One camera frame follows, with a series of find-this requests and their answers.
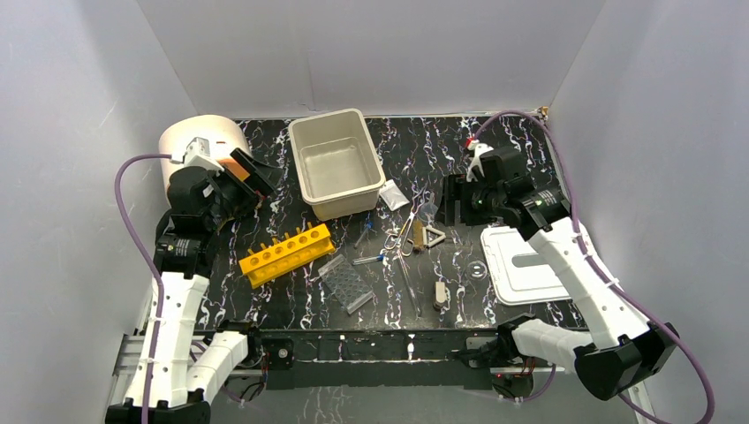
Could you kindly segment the blue capped tube upper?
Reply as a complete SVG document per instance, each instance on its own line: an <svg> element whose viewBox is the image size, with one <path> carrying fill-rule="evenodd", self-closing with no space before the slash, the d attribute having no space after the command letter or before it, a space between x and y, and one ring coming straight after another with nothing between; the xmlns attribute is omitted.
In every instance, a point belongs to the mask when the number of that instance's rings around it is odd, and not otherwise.
<svg viewBox="0 0 749 424"><path fill-rule="evenodd" d="M373 214L369 213L363 221L362 231L360 235L356 238L353 244L354 249L359 249L361 245L366 242L369 233L372 231L372 228L373 228Z"/></svg>

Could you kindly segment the yellow test tube rack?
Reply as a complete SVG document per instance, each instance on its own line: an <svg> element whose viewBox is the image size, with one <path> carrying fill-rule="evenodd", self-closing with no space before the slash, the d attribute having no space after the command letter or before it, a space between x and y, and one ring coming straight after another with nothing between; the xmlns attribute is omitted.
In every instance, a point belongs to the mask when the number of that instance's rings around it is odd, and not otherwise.
<svg viewBox="0 0 749 424"><path fill-rule="evenodd" d="M263 247L257 253L250 253L238 265L252 288L256 289L335 250L328 227L321 223Z"/></svg>

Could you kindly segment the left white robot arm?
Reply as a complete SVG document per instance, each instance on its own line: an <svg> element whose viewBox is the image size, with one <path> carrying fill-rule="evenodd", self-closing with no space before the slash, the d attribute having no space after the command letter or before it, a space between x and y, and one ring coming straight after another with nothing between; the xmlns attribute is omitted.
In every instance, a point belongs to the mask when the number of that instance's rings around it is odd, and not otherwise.
<svg viewBox="0 0 749 424"><path fill-rule="evenodd" d="M258 387L267 385L270 353L250 322L222 322L202 355L191 359L195 321L216 256L215 239L226 223L249 213L275 190L243 149L233 149L230 157L244 176L202 151L162 156L179 168L169 177L170 207L157 225L152 252L134 229L121 192L127 168L145 157L137 155L117 171L117 206L152 274L152 295L134 376L122 401L108 407L107 423L208 423L212 401L237 367L258 368Z"/></svg>

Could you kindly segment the beige plastic tub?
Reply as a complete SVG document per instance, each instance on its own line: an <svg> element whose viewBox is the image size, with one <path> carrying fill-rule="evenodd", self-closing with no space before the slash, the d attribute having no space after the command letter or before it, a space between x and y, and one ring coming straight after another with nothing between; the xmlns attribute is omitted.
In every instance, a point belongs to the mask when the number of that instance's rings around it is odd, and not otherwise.
<svg viewBox="0 0 749 424"><path fill-rule="evenodd" d="M360 110L299 118L288 133L303 201L318 220L376 208L386 177Z"/></svg>

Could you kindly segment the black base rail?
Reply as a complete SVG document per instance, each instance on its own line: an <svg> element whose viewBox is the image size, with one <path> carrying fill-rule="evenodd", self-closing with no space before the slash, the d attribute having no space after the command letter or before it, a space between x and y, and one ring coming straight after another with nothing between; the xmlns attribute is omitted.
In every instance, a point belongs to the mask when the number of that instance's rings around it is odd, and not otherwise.
<svg viewBox="0 0 749 424"><path fill-rule="evenodd" d="M511 353L496 329L245 329L248 355L232 378L268 390L453 386L523 398L542 387L546 360Z"/></svg>

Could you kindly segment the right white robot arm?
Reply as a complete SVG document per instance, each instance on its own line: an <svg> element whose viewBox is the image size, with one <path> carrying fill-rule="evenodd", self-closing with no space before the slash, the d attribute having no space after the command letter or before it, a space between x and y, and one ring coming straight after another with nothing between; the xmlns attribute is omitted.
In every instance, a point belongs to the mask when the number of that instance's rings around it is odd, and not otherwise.
<svg viewBox="0 0 749 424"><path fill-rule="evenodd" d="M536 187L528 176L494 183L465 174L443 180L436 216L446 225L491 223L497 218L551 267L587 325L585 332L552 326L529 314L501 325L499 358L510 366L537 357L574 372L600 400L610 400L657 374L677 347L674 326L658 324L615 292L560 187Z"/></svg>

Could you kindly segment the wooden test tube brush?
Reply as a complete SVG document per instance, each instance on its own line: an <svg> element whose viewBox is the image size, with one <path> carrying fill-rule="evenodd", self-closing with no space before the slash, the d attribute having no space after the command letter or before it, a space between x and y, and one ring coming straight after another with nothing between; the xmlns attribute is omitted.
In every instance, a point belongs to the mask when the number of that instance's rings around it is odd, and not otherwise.
<svg viewBox="0 0 749 424"><path fill-rule="evenodd" d="M424 224L421 220L416 220L412 225L412 244L415 253L420 253L425 248Z"/></svg>

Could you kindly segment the white tub lid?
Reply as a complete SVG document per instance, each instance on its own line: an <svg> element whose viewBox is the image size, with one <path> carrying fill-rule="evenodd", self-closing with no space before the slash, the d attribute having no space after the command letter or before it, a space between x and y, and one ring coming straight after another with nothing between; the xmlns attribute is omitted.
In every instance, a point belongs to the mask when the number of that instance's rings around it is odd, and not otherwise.
<svg viewBox="0 0 749 424"><path fill-rule="evenodd" d="M552 268L510 227L488 227L480 235L488 273L499 301L521 306L568 300Z"/></svg>

